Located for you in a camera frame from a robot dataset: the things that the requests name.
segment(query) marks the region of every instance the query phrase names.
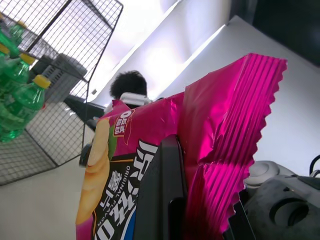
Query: white wall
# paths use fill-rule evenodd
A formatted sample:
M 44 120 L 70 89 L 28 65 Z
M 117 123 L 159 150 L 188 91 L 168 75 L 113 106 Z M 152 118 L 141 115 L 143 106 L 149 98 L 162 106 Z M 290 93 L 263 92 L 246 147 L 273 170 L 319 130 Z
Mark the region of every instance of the white wall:
M 148 95 L 156 98 L 181 72 L 184 62 L 229 19 L 230 0 L 183 0 L 117 71 L 138 70 L 146 78 Z M 92 102 L 110 103 L 110 85 Z
M 254 158 L 272 160 L 307 175 L 311 160 L 320 154 L 320 69 L 242 19 L 233 18 L 160 96 L 182 92 L 207 73 L 250 52 L 288 59 Z

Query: snack bag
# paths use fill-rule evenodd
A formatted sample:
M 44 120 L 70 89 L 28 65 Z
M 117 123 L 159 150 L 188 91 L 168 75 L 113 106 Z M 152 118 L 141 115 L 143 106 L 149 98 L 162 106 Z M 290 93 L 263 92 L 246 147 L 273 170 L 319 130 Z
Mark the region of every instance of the snack bag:
M 251 53 L 186 87 L 178 136 L 187 239 L 222 239 L 286 68 L 284 59 Z
M 132 240 L 139 185 L 163 138 L 177 133 L 184 94 L 113 111 L 97 123 L 76 217 L 77 240 Z

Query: wire mesh basket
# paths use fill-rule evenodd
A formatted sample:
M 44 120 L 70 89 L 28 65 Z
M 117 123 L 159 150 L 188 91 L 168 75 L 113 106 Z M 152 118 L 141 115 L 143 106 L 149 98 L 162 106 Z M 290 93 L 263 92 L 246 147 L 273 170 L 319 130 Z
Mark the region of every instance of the wire mesh basket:
M 123 5 L 117 0 L 2 0 L 8 26 L 23 21 L 21 52 L 37 59 L 37 74 L 50 79 L 45 107 L 26 131 L 0 143 L 0 186 L 61 166 L 78 157 L 85 123 L 74 109 L 86 111 L 90 80 Z M 72 104 L 74 99 L 81 103 Z

